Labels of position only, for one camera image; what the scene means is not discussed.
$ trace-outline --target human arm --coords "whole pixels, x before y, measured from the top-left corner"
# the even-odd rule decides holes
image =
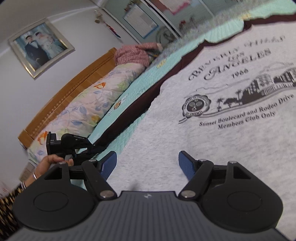
[[[36,178],[39,178],[45,174],[51,164],[56,164],[61,161],[64,161],[64,159],[62,157],[58,157],[55,154],[44,157],[34,171]],[[66,162],[69,166],[73,166],[72,159]],[[34,181],[35,178],[32,175],[26,181],[20,184],[14,191],[12,191],[7,197],[0,199],[0,240],[7,239],[19,229],[17,220],[15,219],[12,212],[12,206],[15,198]]]

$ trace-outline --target ceiling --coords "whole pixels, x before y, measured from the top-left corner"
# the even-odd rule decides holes
[[[4,0],[0,4],[0,43],[43,18],[92,6],[90,0]]]

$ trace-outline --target folded clothes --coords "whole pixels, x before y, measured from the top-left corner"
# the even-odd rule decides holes
[[[116,51],[114,60],[116,65],[126,63],[138,63],[148,67],[151,63],[151,54],[146,51],[162,52],[159,43],[144,43],[140,45],[124,45]]]

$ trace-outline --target building illustration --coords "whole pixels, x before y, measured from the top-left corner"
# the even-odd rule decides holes
[[[282,75],[276,76],[273,79],[269,74],[261,74],[243,90],[240,101],[244,105],[267,96],[279,89],[295,86],[296,68],[287,69]]]

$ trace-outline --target wooden headboard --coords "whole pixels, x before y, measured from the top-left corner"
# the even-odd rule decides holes
[[[28,148],[49,122],[54,120],[77,95],[104,77],[115,67],[113,58],[115,52],[116,48],[110,49],[55,94],[19,135],[18,139],[24,147]]]

